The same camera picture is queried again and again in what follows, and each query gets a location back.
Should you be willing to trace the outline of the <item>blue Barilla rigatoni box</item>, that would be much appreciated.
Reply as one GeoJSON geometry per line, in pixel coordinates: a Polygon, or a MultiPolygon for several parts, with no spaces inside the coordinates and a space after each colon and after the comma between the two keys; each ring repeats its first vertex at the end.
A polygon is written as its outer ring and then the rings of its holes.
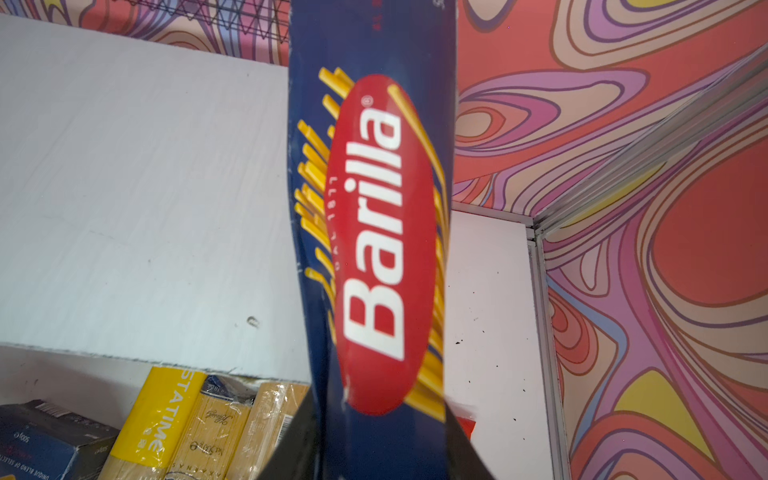
{"type": "Polygon", "coordinates": [[[96,479],[119,430],[44,400],[1,407],[3,479],[96,479]]]}

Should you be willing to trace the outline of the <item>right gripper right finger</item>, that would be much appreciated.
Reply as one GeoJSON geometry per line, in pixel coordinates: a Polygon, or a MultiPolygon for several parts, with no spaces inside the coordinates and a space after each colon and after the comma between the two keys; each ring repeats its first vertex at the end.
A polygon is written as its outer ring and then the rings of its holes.
{"type": "Polygon", "coordinates": [[[455,415],[446,417],[447,471],[450,480],[493,480],[455,415]]]}

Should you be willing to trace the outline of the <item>dark blue spaghetti bag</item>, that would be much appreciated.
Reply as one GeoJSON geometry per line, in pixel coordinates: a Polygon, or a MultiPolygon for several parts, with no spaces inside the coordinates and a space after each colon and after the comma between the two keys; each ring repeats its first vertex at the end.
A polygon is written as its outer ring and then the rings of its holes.
{"type": "Polygon", "coordinates": [[[165,474],[174,480],[222,480],[245,428],[255,391],[235,379],[206,378],[165,474]]]}

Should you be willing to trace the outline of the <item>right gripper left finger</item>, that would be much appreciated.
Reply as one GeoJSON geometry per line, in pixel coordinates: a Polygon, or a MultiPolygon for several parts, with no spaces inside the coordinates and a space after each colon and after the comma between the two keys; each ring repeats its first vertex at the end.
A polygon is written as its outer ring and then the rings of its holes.
{"type": "Polygon", "coordinates": [[[309,392],[277,445],[258,480],[315,480],[321,478],[321,425],[309,392]]]}

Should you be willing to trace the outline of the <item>blue Barilla spaghetti box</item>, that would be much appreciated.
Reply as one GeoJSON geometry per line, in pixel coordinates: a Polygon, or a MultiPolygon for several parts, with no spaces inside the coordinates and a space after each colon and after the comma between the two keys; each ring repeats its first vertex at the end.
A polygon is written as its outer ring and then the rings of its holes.
{"type": "Polygon", "coordinates": [[[322,479],[444,479],[457,5],[295,1],[288,193],[322,479]]]}

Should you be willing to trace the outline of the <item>yellow Pastatime spaghetti bag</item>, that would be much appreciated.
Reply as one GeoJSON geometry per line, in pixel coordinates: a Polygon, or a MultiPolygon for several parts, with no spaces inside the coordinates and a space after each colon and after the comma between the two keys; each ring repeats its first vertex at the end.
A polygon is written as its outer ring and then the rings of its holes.
{"type": "Polygon", "coordinates": [[[99,479],[164,478],[206,378],[200,371],[152,368],[99,479]]]}

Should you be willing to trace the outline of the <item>white two-tier shelf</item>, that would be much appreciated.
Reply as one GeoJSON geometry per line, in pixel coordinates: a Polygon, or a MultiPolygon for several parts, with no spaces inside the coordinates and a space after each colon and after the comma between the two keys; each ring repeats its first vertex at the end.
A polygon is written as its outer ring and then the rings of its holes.
{"type": "Polygon", "coordinates": [[[287,194],[288,71],[1,18],[1,342],[310,378],[287,194]]]}

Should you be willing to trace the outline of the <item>red noodle bag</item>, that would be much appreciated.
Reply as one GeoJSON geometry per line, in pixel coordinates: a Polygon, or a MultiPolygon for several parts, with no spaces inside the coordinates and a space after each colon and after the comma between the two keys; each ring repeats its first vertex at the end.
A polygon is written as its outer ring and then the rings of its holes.
{"type": "Polygon", "coordinates": [[[472,406],[463,405],[459,403],[450,403],[449,407],[456,417],[462,431],[468,439],[472,438],[473,432],[476,427],[476,414],[475,409],[472,406]]]}

